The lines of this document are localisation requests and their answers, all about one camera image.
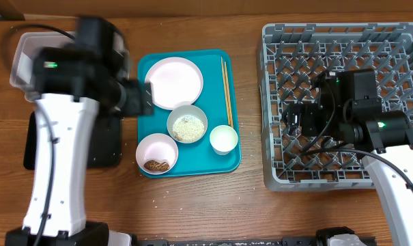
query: bowl of rice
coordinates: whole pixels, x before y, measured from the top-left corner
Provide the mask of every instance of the bowl of rice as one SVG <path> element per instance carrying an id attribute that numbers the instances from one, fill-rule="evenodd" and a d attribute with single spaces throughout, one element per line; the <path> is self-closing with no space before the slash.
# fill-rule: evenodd
<path id="1" fill-rule="evenodd" d="M 174 109 L 167 120 L 168 133 L 174 140 L 191 144 L 201 139 L 208 129 L 206 114 L 194 105 Z"/>

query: pink bowl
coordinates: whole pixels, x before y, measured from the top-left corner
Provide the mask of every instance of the pink bowl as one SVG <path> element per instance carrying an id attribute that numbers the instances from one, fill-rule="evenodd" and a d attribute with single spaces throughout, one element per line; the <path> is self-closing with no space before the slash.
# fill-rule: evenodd
<path id="1" fill-rule="evenodd" d="M 174 167 L 179 156 L 179 149 L 176 142 L 168 135 L 162 133 L 154 133 L 145 137 L 137 148 L 137 163 L 138 166 L 146 173 L 158 175 L 164 174 Z M 155 160 L 160 163 L 167 162 L 170 168 L 165 172 L 149 171 L 144 167 L 144 164 L 150 160 Z"/>

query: gray dish rack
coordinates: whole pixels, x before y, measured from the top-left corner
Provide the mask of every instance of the gray dish rack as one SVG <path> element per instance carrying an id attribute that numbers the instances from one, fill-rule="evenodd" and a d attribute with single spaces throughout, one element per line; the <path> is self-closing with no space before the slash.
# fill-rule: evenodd
<path id="1" fill-rule="evenodd" d="M 267 24 L 257 54 L 266 187 L 374 188 L 355 154 L 300 158 L 298 153 L 312 139 L 300 135 L 300 129 L 288 135 L 281 114 L 289 103 L 315 102 L 317 92 L 309 90 L 309 80 L 321 71 L 373 68 L 382 109 L 404 111 L 413 126 L 413 23 Z"/>

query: white cup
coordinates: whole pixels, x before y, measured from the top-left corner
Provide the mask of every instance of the white cup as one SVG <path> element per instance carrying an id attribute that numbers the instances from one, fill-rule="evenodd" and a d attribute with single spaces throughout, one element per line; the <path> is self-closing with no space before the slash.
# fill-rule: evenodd
<path id="1" fill-rule="evenodd" d="M 215 153 L 226 155 L 238 144 L 238 134 L 230 126 L 217 126 L 211 131 L 209 140 Z"/>

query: small bowl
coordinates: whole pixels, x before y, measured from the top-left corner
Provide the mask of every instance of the small bowl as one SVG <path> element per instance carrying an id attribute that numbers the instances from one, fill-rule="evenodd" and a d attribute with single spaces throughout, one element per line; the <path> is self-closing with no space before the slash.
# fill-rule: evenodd
<path id="1" fill-rule="evenodd" d="M 222 125 L 212 129 L 209 136 L 215 153 L 219 155 L 229 154 L 238 144 L 238 134 L 230 126 Z"/>
<path id="2" fill-rule="evenodd" d="M 184 142 L 184 141 L 177 140 L 177 139 L 175 138 L 175 134 L 173 133 L 173 125 L 174 125 L 174 123 L 176 122 L 176 120 L 177 120 L 178 118 L 180 118 L 180 117 L 182 117 L 182 116 L 185 116 L 185 115 L 195 116 L 195 117 L 198 118 L 198 119 L 203 123 L 203 125 L 205 126 L 205 129 L 204 129 L 204 131 L 203 131 L 203 134 L 202 134 L 198 139 L 196 139 L 195 141 L 192 141 L 192 142 Z M 168 133 L 170 134 L 170 136 L 171 136 L 174 140 L 176 140 L 176 141 L 178 141 L 178 142 L 180 142 L 180 143 L 183 143 L 183 144 L 195 143 L 196 141 L 198 141 L 199 139 L 201 139 L 201 138 L 205 135 L 207 129 L 208 129 L 208 119 L 206 118 L 206 114 L 205 114 L 200 108 L 198 108 L 198 107 L 196 107 L 196 106 L 194 106 L 194 105 L 183 105 L 183 106 L 177 107 L 177 108 L 174 109 L 174 110 L 170 113 L 170 115 L 168 116 L 168 120 L 167 120 L 167 130 L 168 130 Z"/>
<path id="3" fill-rule="evenodd" d="M 155 133 L 145 137 L 137 148 L 138 166 L 148 174 L 159 175 L 170 171 L 176 164 L 179 156 L 179 149 L 176 142 L 168 135 Z M 165 172 L 150 171 L 144 167 L 148 161 L 155 160 L 159 163 L 167 162 L 170 168 Z"/>

